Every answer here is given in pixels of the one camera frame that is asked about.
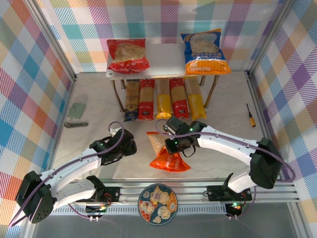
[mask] food bag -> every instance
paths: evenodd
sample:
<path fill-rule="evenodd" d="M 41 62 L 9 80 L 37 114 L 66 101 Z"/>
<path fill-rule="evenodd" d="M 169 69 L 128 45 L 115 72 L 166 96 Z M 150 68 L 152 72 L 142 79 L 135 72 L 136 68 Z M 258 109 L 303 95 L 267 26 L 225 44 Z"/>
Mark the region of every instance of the food bag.
<path fill-rule="evenodd" d="M 193 77 L 184 77 L 186 92 L 188 96 L 188 104 L 190 111 L 192 113 L 193 120 L 197 118 L 206 119 L 206 112 L 203 103 L 203 98 L 200 93 L 198 78 Z"/>
<path fill-rule="evenodd" d="M 141 79 L 139 120 L 153 120 L 154 114 L 154 79 Z"/>
<path fill-rule="evenodd" d="M 139 80 L 126 80 L 126 98 L 124 121 L 133 121 L 138 119 L 139 115 Z"/>
<path fill-rule="evenodd" d="M 172 117 L 171 99 L 169 94 L 168 78 L 155 80 L 158 95 L 158 115 L 157 119 L 167 119 Z"/>
<path fill-rule="evenodd" d="M 165 147 L 166 137 L 158 132 L 147 132 L 157 157 L 150 163 L 150 167 L 168 172 L 185 172 L 191 167 L 186 164 L 179 153 L 170 155 Z"/>
<path fill-rule="evenodd" d="M 186 47 L 186 75 L 231 73 L 228 62 L 219 48 L 221 29 L 181 36 Z"/>
<path fill-rule="evenodd" d="M 189 118 L 183 78 L 170 79 L 169 89 L 174 116 L 181 119 Z"/>
<path fill-rule="evenodd" d="M 118 73 L 139 73 L 149 68 L 145 57 L 145 39 L 107 40 L 113 59 L 108 69 Z"/>

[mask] green sponge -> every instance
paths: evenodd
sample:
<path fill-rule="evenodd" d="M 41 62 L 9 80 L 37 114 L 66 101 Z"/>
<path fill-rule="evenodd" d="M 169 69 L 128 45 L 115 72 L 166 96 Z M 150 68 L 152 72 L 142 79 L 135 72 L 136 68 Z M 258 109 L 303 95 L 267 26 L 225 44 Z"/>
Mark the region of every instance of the green sponge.
<path fill-rule="evenodd" d="M 73 103 L 69 108 L 68 116 L 69 118 L 80 119 L 84 113 L 86 104 L 83 103 Z"/>

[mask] white table surface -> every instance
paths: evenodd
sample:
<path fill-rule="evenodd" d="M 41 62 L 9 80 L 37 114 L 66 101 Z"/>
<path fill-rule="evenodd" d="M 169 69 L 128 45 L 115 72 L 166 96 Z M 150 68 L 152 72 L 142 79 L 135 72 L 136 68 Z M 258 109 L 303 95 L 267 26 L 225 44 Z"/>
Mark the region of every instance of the white table surface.
<path fill-rule="evenodd" d="M 206 78 L 201 90 L 209 90 L 213 76 Z M 123 121 L 118 113 L 111 83 L 105 73 L 80 74 L 75 87 L 72 103 L 86 103 L 86 109 L 80 121 L 87 121 L 88 127 L 64 128 L 57 149 L 54 168 L 70 161 L 93 141 L 108 136 L 108 125 L 114 120 Z M 250 126 L 246 103 L 249 104 L 257 126 Z M 244 72 L 233 72 L 220 76 L 213 92 L 207 119 L 200 121 L 217 130 L 246 139 L 260 140 L 262 132 Z M 168 173 L 149 167 L 156 157 L 147 131 L 155 131 L 155 121 L 125 122 L 124 126 L 134 136 L 138 147 L 135 155 L 125 157 L 120 162 L 101 167 L 86 173 L 101 179 L 118 178 L 226 178 L 231 172 L 237 173 L 246 168 L 241 161 L 210 149 L 197 148 L 191 158 L 183 158 L 192 168 L 184 173 Z"/>

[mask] colorful plaid backdrop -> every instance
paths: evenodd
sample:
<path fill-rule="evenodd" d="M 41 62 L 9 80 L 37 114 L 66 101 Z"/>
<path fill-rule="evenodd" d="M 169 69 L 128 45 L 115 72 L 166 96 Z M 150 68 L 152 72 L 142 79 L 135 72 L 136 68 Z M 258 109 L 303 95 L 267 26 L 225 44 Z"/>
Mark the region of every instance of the colorful plaid backdrop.
<path fill-rule="evenodd" d="M 297 0 L 256 74 L 270 133 L 317 237 L 317 3 Z"/>
<path fill-rule="evenodd" d="M 71 81 L 23 0 L 0 5 L 0 237 L 15 238 L 15 195 L 47 166 Z"/>
<path fill-rule="evenodd" d="M 233 70 L 245 70 L 284 0 L 38 0 L 71 63 L 106 71 L 107 39 L 182 42 L 180 33 L 222 29 Z"/>

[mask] round plate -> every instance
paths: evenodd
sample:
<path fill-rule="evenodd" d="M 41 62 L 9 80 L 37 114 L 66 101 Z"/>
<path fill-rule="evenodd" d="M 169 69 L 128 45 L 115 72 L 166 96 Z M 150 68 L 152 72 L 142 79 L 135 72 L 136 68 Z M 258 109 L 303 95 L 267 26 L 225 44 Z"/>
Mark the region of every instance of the round plate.
<path fill-rule="evenodd" d="M 177 204 L 174 191 L 164 184 L 156 183 L 141 192 L 138 209 L 141 217 L 148 224 L 162 226 L 174 218 Z"/>

